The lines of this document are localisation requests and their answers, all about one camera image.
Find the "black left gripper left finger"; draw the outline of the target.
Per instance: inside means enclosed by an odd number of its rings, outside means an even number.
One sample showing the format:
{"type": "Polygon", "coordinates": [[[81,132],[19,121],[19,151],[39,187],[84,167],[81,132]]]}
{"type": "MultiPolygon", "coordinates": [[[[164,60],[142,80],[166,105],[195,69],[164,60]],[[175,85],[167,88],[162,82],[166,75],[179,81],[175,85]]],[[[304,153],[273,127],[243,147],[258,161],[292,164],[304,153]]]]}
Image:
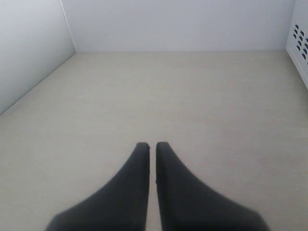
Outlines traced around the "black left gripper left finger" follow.
{"type": "Polygon", "coordinates": [[[122,168],[96,193],[56,215],[48,231],[143,231],[149,197],[150,147],[136,144],[122,168]]]}

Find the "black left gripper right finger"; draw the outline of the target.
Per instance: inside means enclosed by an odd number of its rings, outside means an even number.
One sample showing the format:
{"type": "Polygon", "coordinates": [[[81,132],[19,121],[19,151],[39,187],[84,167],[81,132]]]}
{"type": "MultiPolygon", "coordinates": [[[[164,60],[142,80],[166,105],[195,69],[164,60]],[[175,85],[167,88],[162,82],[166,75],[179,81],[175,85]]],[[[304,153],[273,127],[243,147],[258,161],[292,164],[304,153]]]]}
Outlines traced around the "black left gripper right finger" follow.
{"type": "Polygon", "coordinates": [[[199,180],[168,142],[156,145],[156,186],[164,231],[268,231],[261,215],[199,180]]]}

